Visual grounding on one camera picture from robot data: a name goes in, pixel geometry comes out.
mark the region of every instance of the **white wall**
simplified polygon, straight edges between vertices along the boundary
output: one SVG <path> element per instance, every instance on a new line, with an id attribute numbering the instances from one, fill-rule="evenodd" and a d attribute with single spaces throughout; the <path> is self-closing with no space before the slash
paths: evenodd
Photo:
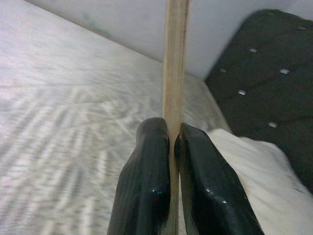
<path id="1" fill-rule="evenodd" d="M 313 20 L 313 0 L 295 0 L 286 11 L 305 19 Z"/>
<path id="2" fill-rule="evenodd" d="M 165 0 L 28 1 L 152 58 L 163 58 Z M 263 8 L 284 10 L 294 1 L 191 0 L 187 71 L 205 77 L 245 17 Z"/>

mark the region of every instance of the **wooden stick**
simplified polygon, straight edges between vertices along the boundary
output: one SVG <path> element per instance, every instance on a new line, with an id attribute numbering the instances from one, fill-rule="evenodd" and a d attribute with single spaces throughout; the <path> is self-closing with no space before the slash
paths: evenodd
<path id="1" fill-rule="evenodd" d="M 163 74 L 163 115 L 170 138 L 169 166 L 171 176 L 171 204 L 167 234 L 178 232 L 179 173 L 174 156 L 174 143 L 179 134 L 189 0 L 167 0 L 165 53 Z"/>

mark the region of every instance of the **textured fabric surface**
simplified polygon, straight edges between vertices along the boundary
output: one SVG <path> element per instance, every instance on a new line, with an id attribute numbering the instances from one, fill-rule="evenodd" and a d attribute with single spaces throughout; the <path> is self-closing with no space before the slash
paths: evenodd
<path id="1" fill-rule="evenodd" d="M 239 176 L 266 235 L 307 235 L 313 231 L 313 197 L 280 149 L 224 130 L 208 135 Z"/>
<path id="2" fill-rule="evenodd" d="M 313 193 L 313 22 L 252 14 L 206 83 L 237 136 L 276 144 Z"/>
<path id="3" fill-rule="evenodd" d="M 22 0 L 0 22 L 0 234 L 103 235 L 163 66 Z M 227 128 L 200 79 L 185 88 L 187 123 Z"/>

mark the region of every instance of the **wooden dowel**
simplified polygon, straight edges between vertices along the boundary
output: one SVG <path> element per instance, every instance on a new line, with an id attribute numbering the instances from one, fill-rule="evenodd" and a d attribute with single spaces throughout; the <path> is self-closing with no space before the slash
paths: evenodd
<path id="1" fill-rule="evenodd" d="M 163 115 L 170 138 L 169 166 L 171 204 L 168 233 L 178 232 L 179 173 L 174 156 L 174 143 L 179 134 L 182 115 L 185 49 L 189 0 L 167 0 L 163 74 Z"/>

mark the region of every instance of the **balsa wood strip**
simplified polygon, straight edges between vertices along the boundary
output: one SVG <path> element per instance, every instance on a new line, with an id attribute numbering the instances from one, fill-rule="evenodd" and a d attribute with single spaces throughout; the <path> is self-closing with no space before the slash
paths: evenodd
<path id="1" fill-rule="evenodd" d="M 168 233 L 178 232 L 179 173 L 174 156 L 174 143 L 179 134 L 189 0 L 168 0 L 165 28 L 165 53 L 163 74 L 163 115 L 170 139 L 169 166 L 171 176 L 171 204 Z"/>

